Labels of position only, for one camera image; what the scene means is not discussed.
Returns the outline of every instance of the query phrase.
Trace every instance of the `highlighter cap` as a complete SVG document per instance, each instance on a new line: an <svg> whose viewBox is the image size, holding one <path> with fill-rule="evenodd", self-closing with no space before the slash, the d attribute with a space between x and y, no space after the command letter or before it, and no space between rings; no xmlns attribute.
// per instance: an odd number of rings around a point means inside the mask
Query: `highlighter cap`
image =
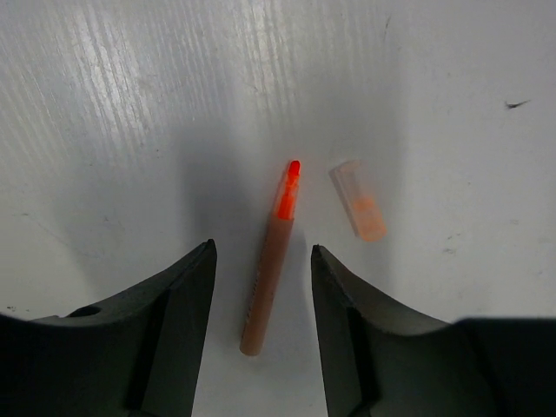
<svg viewBox="0 0 556 417"><path fill-rule="evenodd" d="M386 233L382 213L374 198L362 161L348 161L332 169L330 176L355 233L376 242Z"/></svg>

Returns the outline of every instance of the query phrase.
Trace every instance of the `orange felt tip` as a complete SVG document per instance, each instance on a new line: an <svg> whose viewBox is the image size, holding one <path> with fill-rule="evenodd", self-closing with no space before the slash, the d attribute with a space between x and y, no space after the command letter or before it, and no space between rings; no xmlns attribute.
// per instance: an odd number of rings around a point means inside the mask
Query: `orange felt tip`
<svg viewBox="0 0 556 417"><path fill-rule="evenodd" d="M364 241L375 242L387 233L382 213L361 161L345 162L330 172L336 191L355 233Z"/></svg>
<svg viewBox="0 0 556 417"><path fill-rule="evenodd" d="M299 161L290 162L288 171L286 171L286 177L281 185L281 192L278 195L278 203L274 212L276 217L283 220L292 220L294 218L300 177L301 163Z"/></svg>

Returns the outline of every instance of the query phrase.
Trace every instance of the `highlighter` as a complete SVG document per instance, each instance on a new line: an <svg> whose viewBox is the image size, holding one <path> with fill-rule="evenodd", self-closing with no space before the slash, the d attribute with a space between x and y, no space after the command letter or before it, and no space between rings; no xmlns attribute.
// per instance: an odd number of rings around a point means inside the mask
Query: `highlighter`
<svg viewBox="0 0 556 417"><path fill-rule="evenodd" d="M281 267L288 250L294 226L294 211L301 175L301 164L292 161L288 166L275 207L268 222L267 236L257 268L253 298L243 329L240 350L247 356L257 356L262 349L272 310Z"/></svg>

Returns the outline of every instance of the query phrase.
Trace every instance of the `white surface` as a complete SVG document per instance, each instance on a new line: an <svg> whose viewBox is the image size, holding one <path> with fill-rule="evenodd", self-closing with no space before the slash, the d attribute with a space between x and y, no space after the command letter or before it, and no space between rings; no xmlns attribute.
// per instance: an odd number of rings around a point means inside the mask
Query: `white surface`
<svg viewBox="0 0 556 417"><path fill-rule="evenodd" d="M552 0L2 2L3 312L67 314L213 237L194 415L307 417L326 413L314 243L441 319L554 315L555 18ZM355 156L389 226L377 244L328 179ZM242 322L293 157L294 239L250 360Z"/></svg>

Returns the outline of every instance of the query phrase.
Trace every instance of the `dark speck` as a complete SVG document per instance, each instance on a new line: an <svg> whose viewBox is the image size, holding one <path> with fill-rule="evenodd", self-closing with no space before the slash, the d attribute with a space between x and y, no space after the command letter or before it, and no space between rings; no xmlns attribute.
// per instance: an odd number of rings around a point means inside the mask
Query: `dark speck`
<svg viewBox="0 0 556 417"><path fill-rule="evenodd" d="M513 109L517 109L518 107L523 106L524 104L529 103L531 100L525 100L524 102L519 102L519 103L515 103L515 104L510 104L508 102L504 102L504 104L506 105L506 110L513 110Z"/></svg>

